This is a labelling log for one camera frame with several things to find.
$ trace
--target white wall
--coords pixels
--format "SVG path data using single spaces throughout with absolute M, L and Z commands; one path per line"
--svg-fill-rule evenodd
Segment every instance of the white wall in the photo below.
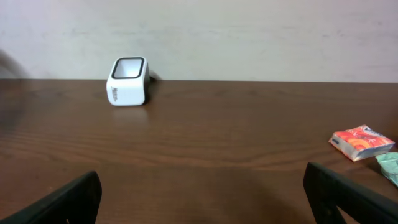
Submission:
M 0 0 L 0 50 L 31 78 L 398 82 L 398 1 Z

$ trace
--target wood grain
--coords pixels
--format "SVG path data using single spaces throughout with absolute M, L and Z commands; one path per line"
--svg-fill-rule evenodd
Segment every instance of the wood grain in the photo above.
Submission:
M 398 201 L 375 158 L 328 143 L 361 124 L 398 141 L 398 84 L 162 81 L 125 108 L 104 87 L 0 81 L 0 218 L 89 170 L 97 223 L 314 223 L 308 161 Z

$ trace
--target logo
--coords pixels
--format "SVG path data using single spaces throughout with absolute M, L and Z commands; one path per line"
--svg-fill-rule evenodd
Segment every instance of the logo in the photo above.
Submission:
M 111 89 L 112 89 L 113 100 L 116 102 L 116 100 L 118 100 L 118 89 L 113 87 L 111 87 Z

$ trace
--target wooden table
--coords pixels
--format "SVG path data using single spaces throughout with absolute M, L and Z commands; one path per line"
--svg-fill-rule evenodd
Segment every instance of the wooden table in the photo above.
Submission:
M 398 141 L 398 84 L 162 81 L 132 107 L 110 105 L 103 80 L 0 89 L 0 218 L 89 170 L 97 223 L 314 223 L 308 161 L 398 201 L 375 158 L 328 143 L 361 124 Z

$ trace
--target green packet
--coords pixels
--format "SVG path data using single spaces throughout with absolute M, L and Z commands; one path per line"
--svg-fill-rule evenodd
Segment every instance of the green packet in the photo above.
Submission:
M 381 172 L 398 187 L 398 152 L 388 152 L 376 156 Z

